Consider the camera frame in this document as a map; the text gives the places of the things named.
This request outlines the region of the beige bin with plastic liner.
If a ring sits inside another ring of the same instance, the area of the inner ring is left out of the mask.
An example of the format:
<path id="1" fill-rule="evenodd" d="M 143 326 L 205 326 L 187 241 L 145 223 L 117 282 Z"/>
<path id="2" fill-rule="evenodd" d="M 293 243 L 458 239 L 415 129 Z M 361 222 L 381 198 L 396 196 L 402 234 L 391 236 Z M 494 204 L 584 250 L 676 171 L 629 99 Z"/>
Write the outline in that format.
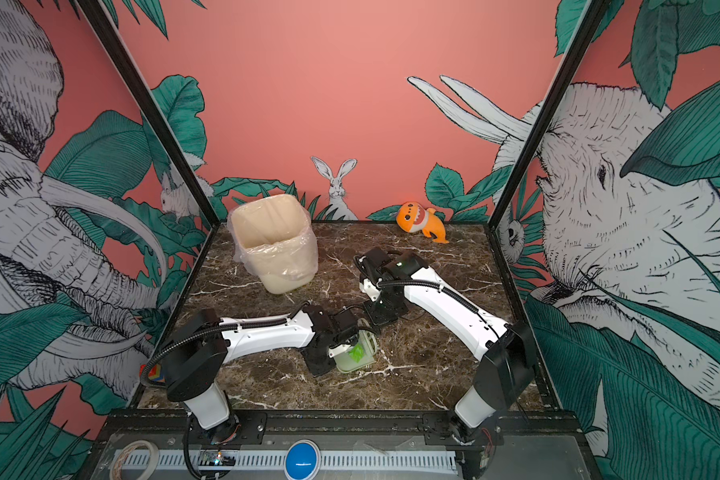
<path id="1" fill-rule="evenodd" d="M 240 205 L 228 215 L 234 260 L 272 294 L 309 283 L 318 271 L 318 245 L 309 212 L 292 195 Z"/>

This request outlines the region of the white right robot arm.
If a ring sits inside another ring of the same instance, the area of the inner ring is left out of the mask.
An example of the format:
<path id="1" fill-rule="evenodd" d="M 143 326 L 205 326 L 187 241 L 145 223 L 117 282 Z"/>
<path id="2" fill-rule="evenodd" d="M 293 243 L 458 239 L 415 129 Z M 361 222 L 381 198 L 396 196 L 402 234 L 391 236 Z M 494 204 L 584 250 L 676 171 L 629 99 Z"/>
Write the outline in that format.
<path id="1" fill-rule="evenodd" d="M 536 341 L 526 323 L 510 323 L 459 293 L 411 251 L 378 247 L 354 258 L 371 325 L 394 322 L 416 305 L 454 334 L 479 361 L 470 389 L 452 410 L 451 425 L 464 438 L 513 405 L 535 379 Z"/>

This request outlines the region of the green plastic dustpan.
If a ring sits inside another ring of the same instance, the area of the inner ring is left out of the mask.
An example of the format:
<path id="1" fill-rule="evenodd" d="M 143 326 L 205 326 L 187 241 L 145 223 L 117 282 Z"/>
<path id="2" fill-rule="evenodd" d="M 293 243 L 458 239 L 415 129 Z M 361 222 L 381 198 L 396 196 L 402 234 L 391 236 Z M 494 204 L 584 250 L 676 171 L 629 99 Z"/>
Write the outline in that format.
<path id="1" fill-rule="evenodd" d="M 349 349 L 334 357 L 338 371 L 351 373 L 365 368 L 375 362 L 375 355 L 379 350 L 379 343 L 374 333 L 361 330 L 357 335 L 357 342 Z"/>

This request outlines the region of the green paper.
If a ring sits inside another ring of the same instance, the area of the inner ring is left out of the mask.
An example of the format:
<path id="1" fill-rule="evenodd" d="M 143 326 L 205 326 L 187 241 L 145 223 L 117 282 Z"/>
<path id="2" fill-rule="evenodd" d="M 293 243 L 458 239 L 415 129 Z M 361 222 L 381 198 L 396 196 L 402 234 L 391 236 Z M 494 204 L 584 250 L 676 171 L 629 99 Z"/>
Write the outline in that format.
<path id="1" fill-rule="evenodd" d="M 353 362 L 360 363 L 365 358 L 365 349 L 362 344 L 358 343 L 347 354 Z"/>

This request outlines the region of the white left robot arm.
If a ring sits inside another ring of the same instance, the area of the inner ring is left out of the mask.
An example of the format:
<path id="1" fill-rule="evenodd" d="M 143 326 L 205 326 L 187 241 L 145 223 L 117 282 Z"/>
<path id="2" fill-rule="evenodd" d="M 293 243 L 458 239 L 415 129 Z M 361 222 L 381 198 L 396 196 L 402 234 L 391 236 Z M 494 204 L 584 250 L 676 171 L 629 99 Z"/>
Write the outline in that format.
<path id="1" fill-rule="evenodd" d="M 219 316 L 203 309 L 152 355 L 140 383 L 163 388 L 181 403 L 217 443 L 236 435 L 240 421 L 217 381 L 221 367 L 234 360 L 279 349 L 296 349 L 317 377 L 336 366 L 335 357 L 357 343 L 362 325 L 351 309 L 329 313 L 304 302 L 295 310 L 258 318 Z"/>

